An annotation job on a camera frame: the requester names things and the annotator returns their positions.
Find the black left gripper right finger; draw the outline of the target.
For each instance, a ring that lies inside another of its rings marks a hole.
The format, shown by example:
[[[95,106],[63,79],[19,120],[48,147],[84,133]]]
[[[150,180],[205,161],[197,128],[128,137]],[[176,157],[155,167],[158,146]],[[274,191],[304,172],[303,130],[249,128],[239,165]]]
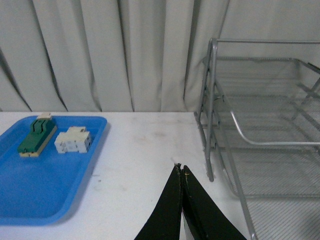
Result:
[[[182,169],[182,211],[193,240],[244,240],[188,166]]]

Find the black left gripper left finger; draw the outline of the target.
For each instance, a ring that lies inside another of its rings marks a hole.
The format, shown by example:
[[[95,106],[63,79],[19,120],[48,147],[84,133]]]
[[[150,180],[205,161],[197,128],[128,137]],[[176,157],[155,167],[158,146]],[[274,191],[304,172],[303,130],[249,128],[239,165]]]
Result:
[[[178,240],[182,215],[181,164],[174,165],[158,202],[137,240]]]

